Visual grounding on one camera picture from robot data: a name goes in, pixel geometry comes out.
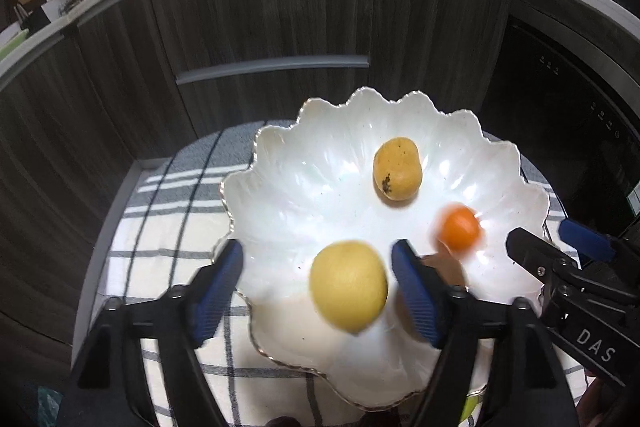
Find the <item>person right hand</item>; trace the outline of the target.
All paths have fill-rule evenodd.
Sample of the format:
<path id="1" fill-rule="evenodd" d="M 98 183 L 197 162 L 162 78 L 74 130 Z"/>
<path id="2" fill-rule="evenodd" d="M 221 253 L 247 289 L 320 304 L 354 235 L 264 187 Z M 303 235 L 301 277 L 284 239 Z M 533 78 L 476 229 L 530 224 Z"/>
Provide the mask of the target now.
<path id="1" fill-rule="evenodd" d="M 594 377 L 576 407 L 579 425 L 603 426 L 605 418 L 613 412 L 615 403 L 615 390 L 601 378 Z"/>

